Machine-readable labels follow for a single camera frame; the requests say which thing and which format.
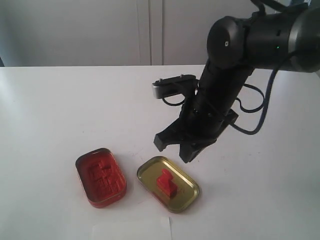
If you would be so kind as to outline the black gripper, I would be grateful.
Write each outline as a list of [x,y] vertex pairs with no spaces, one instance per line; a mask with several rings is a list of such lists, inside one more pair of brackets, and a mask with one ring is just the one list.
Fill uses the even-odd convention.
[[179,118],[157,133],[153,143],[162,152],[169,145],[179,145],[184,163],[193,161],[238,116],[231,110],[234,95],[193,94],[185,98]]

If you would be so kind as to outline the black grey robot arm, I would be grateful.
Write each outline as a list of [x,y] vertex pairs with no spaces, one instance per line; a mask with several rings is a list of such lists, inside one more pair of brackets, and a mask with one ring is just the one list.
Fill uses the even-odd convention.
[[271,70],[262,103],[252,109],[260,112],[255,135],[266,119],[271,91],[278,71],[314,73],[320,69],[320,10],[307,3],[285,6],[275,0],[255,0],[250,18],[225,16],[208,33],[208,59],[200,78],[191,74],[159,79],[152,85],[155,98],[165,100],[183,95],[178,118],[154,137],[163,151],[179,145],[179,156],[191,162],[202,150],[214,144],[227,127],[235,127],[237,113],[232,105],[247,86],[256,69]]

